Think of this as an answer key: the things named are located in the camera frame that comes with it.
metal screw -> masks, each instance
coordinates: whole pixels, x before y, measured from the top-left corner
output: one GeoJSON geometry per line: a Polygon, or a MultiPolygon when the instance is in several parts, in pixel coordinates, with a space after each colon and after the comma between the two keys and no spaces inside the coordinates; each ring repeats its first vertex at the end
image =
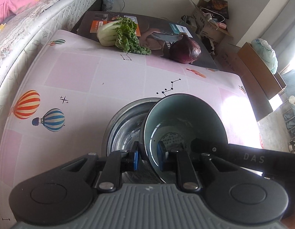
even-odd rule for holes
{"type": "Polygon", "coordinates": [[[183,187],[188,190],[195,190],[198,189],[198,185],[196,183],[187,182],[183,184],[183,187]]]}
{"type": "Polygon", "coordinates": [[[110,190],[114,188],[114,184],[111,182],[103,182],[99,184],[99,188],[103,190],[110,190]]]}

stainless steel bowl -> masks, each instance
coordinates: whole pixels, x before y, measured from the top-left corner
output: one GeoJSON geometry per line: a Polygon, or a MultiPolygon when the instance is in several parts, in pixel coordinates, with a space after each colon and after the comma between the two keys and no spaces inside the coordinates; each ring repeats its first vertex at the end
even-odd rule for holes
{"type": "MultiPolygon", "coordinates": [[[[134,101],[120,109],[109,122],[102,140],[101,155],[108,156],[112,151],[130,150],[135,141],[139,140],[142,122],[149,110],[160,98],[144,98],[134,101]]],[[[160,183],[150,164],[139,159],[136,172],[122,174],[125,183],[160,183]]]]}

curtain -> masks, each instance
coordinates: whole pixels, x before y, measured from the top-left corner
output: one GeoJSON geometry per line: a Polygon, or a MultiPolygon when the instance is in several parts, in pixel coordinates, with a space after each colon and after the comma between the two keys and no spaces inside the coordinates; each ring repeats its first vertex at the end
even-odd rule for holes
{"type": "Polygon", "coordinates": [[[275,50],[280,74],[290,71],[295,55],[295,0],[290,0],[272,25],[262,35],[275,50]]]}

onion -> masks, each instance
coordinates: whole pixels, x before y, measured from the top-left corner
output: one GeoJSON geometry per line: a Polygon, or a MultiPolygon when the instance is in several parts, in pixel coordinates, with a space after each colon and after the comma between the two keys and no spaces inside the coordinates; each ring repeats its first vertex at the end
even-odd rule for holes
{"type": "Polygon", "coordinates": [[[182,39],[173,43],[170,48],[170,59],[179,63],[188,64],[198,59],[201,49],[197,42],[182,33],[182,39]]]}

orange hot air balloon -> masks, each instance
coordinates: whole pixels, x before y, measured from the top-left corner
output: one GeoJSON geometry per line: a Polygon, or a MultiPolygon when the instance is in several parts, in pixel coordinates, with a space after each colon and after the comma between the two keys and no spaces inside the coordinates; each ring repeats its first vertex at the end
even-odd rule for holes
{"type": "Polygon", "coordinates": [[[40,103],[40,96],[35,90],[29,90],[24,93],[14,107],[12,107],[13,114],[18,119],[27,119],[33,115],[40,103]]]}

